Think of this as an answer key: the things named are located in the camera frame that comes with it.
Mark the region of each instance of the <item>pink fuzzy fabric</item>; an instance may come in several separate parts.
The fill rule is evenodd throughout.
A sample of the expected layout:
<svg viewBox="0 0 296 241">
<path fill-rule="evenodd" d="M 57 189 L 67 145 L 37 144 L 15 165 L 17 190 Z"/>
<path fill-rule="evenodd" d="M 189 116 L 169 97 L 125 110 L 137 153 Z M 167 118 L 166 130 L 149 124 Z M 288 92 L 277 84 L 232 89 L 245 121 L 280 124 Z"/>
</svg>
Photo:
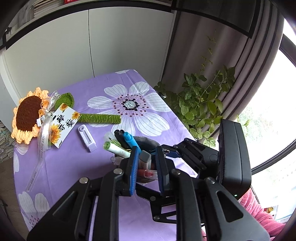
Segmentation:
<svg viewBox="0 0 296 241">
<path fill-rule="evenodd" d="M 275 221 L 269 213 L 265 212 L 261 205 L 257 202 L 256 197 L 251 189 L 249 189 L 239 200 L 239 203 L 250 213 L 271 236 L 271 240 L 278 235 L 285 224 Z"/>
</svg>

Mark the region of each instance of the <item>purple tablecloth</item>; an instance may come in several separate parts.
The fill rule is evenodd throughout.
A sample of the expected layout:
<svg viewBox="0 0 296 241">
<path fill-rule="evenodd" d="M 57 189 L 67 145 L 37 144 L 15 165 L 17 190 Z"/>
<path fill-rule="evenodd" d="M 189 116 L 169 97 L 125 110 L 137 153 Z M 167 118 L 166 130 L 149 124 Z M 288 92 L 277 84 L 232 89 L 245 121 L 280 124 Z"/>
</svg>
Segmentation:
<svg viewBox="0 0 296 241">
<path fill-rule="evenodd" d="M 77 123 L 59 149 L 52 146 L 46 152 L 46 164 L 30 192 L 25 192 L 25 187 L 36 164 L 37 139 L 33 138 L 29 145 L 15 145 L 15 189 L 29 230 L 80 177 L 95 179 L 115 168 L 110 161 L 112 153 L 102 147 L 106 132 L 123 129 L 168 145 L 177 144 L 186 137 L 193 138 L 153 88 L 134 70 L 105 74 L 59 90 L 60 94 L 67 92 L 74 97 L 73 109 L 76 111 L 120 114 L 122 122 L 119 125 L 86 124 L 98 146 L 91 153 L 79 136 L 77 128 L 81 124 Z M 177 168 L 194 174 L 181 159 L 174 161 Z M 147 186 L 158 189 L 157 181 Z M 176 226 L 154 222 L 149 202 L 137 195 L 120 197 L 119 238 L 121 241 L 176 240 Z"/>
</svg>

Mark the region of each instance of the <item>gray curtain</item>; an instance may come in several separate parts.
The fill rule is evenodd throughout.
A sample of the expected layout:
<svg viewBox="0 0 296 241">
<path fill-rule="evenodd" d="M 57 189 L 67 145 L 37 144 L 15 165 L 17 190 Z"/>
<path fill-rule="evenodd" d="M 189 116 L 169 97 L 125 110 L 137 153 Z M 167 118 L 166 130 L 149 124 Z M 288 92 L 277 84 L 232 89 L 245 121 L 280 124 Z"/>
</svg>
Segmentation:
<svg viewBox="0 0 296 241">
<path fill-rule="evenodd" d="M 219 96 L 224 106 L 225 119 L 235 120 L 263 82 L 279 49 L 284 18 L 268 0 L 261 1 L 260 14 L 251 39 L 223 24 L 196 15 L 182 13 L 172 44 L 162 82 L 168 90 L 179 92 L 183 74 L 197 73 L 209 58 L 205 77 L 212 81 L 215 70 L 235 66 L 236 82 L 229 93 Z M 213 55 L 208 53 L 207 35 L 217 43 Z M 218 136 L 215 130 L 213 137 Z"/>
</svg>

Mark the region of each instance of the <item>translucent white ribbon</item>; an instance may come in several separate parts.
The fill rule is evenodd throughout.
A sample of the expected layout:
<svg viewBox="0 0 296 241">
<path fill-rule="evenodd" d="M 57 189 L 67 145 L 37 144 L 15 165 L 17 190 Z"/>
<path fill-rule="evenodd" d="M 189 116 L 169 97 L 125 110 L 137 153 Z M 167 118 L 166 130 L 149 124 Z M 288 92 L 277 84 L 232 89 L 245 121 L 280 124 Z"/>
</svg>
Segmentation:
<svg viewBox="0 0 296 241">
<path fill-rule="evenodd" d="M 59 92 L 55 91 L 47 100 L 49 104 L 46 108 L 42 106 L 41 108 L 44 111 L 45 115 L 43 115 L 43 122 L 40 127 L 39 135 L 38 135 L 38 159 L 36 165 L 34 167 L 34 171 L 29 179 L 29 182 L 26 186 L 26 191 L 31 191 L 35 180 L 37 179 L 41 168 L 45 163 L 45 152 L 50 149 L 51 143 L 51 126 L 52 126 L 52 118 L 50 115 L 50 110 L 54 107 L 55 102 L 61 97 Z"/>
</svg>

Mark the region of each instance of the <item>white card with sunflower print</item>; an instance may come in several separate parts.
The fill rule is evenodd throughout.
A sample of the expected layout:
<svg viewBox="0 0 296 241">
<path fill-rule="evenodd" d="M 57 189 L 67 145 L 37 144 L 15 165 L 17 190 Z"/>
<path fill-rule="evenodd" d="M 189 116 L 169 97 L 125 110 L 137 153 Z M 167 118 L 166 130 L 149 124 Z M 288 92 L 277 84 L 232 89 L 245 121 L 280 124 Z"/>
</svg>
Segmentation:
<svg viewBox="0 0 296 241">
<path fill-rule="evenodd" d="M 62 103 L 52 114 L 52 144 L 59 148 L 79 118 L 77 111 Z"/>
</svg>

